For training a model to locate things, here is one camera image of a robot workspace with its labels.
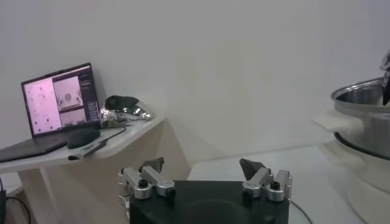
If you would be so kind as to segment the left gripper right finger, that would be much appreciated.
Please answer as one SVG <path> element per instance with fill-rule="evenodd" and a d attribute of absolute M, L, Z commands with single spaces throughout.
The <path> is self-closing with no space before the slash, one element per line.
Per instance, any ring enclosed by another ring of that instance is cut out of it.
<path fill-rule="evenodd" d="M 245 202 L 260 198 L 263 194 L 273 202 L 291 200 L 292 175 L 287 170 L 279 170 L 274 175 L 263 163 L 241 158 L 239 164 L 246 181 L 243 182 L 243 199 Z"/>

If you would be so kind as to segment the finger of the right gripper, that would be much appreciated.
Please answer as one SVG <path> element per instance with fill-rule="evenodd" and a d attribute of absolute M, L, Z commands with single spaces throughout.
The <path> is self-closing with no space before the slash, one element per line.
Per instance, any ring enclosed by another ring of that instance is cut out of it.
<path fill-rule="evenodd" d="M 381 87 L 383 91 L 382 105 L 386 106 L 389 102 L 389 51 L 385 54 L 380 69 L 385 72 L 381 78 Z"/>

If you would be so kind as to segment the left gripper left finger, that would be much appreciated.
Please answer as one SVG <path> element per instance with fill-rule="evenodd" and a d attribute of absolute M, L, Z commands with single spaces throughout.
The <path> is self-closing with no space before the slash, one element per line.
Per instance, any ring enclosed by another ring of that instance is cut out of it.
<path fill-rule="evenodd" d="M 148 200 L 156 192 L 158 196 L 173 200 L 176 197 L 175 182 L 161 174 L 164 163 L 164 158 L 159 157 L 145 161 L 138 170 L 122 168 L 118 173 L 119 197 Z"/>

